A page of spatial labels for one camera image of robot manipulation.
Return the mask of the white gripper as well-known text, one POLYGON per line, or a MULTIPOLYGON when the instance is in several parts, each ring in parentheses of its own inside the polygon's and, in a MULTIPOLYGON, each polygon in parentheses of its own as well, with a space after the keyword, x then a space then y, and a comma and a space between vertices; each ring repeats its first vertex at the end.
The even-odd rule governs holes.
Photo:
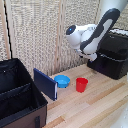
POLYGON ((81 56, 83 56, 86 59, 89 59, 90 61, 94 61, 97 58, 97 54, 93 53, 93 54, 85 54, 84 52, 81 52, 81 56))

